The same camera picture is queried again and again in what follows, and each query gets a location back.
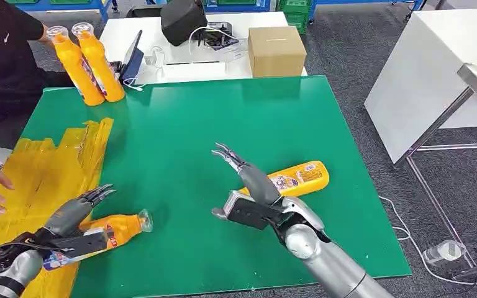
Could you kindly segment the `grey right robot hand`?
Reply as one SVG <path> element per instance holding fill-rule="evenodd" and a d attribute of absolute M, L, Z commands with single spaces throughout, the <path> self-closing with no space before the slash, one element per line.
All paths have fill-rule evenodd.
<path fill-rule="evenodd" d="M 219 142 L 215 142 L 215 145 L 217 149 L 211 150 L 212 154 L 220 156 L 237 172 L 255 202 L 272 205 L 281 197 L 281 193 L 265 172 L 244 160 L 227 145 Z"/>

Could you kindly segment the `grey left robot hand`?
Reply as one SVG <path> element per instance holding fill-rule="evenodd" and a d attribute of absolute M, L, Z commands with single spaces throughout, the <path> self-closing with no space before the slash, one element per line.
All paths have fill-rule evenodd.
<path fill-rule="evenodd" d="M 113 184 L 104 184 L 66 201 L 48 218 L 42 230 L 56 238 L 71 236 L 91 211 L 116 191 L 113 187 Z"/>

